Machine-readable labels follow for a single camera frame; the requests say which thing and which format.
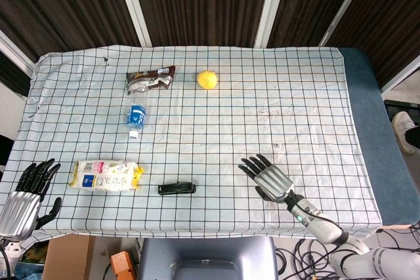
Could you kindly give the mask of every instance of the person's leg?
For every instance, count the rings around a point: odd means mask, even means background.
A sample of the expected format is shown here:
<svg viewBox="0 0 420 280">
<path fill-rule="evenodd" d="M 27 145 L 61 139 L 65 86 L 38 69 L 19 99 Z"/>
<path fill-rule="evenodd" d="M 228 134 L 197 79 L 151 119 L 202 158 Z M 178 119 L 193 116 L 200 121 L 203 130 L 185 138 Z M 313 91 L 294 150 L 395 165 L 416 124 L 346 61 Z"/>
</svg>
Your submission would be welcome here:
<svg viewBox="0 0 420 280">
<path fill-rule="evenodd" d="M 413 154 L 419 146 L 419 131 L 410 131 L 411 129 L 418 129 L 414 125 L 413 120 L 410 118 L 406 111 L 401 111 L 394 116 L 392 120 L 395 134 L 398 140 L 398 145 L 401 151 L 406 154 Z"/>
<path fill-rule="evenodd" d="M 406 140 L 412 146 L 420 149 L 420 127 L 414 127 L 406 131 Z"/>
</svg>

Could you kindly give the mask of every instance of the grid pattern tablecloth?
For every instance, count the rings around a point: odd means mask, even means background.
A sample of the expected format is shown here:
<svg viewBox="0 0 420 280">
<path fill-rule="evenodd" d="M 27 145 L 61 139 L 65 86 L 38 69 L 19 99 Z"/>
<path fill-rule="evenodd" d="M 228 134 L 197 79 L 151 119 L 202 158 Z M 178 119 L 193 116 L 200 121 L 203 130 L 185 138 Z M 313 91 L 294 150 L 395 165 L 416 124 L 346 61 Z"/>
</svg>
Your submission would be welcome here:
<svg viewBox="0 0 420 280">
<path fill-rule="evenodd" d="M 177 67 L 168 90 L 148 93 L 147 125 L 130 140 L 127 72 Z M 214 70 L 214 90 L 196 84 Z M 43 56 L 0 185 L 0 205 L 32 161 L 61 169 L 43 202 L 63 197 L 57 220 L 25 244 L 64 233 L 150 237 L 268 234 L 308 237 L 285 205 L 264 202 L 236 167 L 262 153 L 324 214 L 359 236 L 381 225 L 350 110 L 337 49 L 104 47 Z M 122 159 L 146 170 L 139 189 L 68 187 L 77 160 Z M 192 181 L 193 195 L 159 196 L 159 184 Z"/>
</svg>

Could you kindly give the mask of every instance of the shoe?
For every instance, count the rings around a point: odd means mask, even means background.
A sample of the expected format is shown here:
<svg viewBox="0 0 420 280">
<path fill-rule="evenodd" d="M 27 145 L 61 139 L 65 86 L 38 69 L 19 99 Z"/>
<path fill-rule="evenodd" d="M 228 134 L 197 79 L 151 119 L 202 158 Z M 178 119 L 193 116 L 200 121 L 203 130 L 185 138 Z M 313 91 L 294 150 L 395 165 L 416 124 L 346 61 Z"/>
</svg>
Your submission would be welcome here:
<svg viewBox="0 0 420 280">
<path fill-rule="evenodd" d="M 406 140 L 406 131 L 415 127 L 413 119 L 410 118 L 406 111 L 401 111 L 394 116 L 392 119 L 392 127 L 396 133 L 396 138 L 401 151 L 406 154 L 415 153 L 415 147 Z"/>
</svg>

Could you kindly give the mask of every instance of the yellow fruit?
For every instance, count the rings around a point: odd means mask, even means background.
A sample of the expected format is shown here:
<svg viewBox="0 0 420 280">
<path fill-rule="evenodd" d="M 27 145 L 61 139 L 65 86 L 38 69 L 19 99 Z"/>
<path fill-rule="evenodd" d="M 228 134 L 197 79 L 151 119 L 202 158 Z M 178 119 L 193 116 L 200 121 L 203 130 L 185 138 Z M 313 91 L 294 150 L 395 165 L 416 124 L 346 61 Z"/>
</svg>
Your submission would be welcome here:
<svg viewBox="0 0 420 280">
<path fill-rule="evenodd" d="M 204 70 L 197 77 L 198 84 L 206 90 L 216 87 L 217 76 L 214 71 Z"/>
</svg>

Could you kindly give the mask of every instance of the orange object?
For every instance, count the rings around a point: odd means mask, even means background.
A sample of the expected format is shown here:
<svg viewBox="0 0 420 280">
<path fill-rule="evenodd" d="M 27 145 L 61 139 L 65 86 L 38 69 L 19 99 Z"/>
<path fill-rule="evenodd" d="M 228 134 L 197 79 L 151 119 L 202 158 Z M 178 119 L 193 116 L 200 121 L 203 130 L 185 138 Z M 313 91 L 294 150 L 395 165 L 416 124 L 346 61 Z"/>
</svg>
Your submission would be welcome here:
<svg viewBox="0 0 420 280">
<path fill-rule="evenodd" d="M 118 280 L 136 280 L 136 271 L 128 252 L 119 252 L 111 256 L 112 270 Z"/>
</svg>

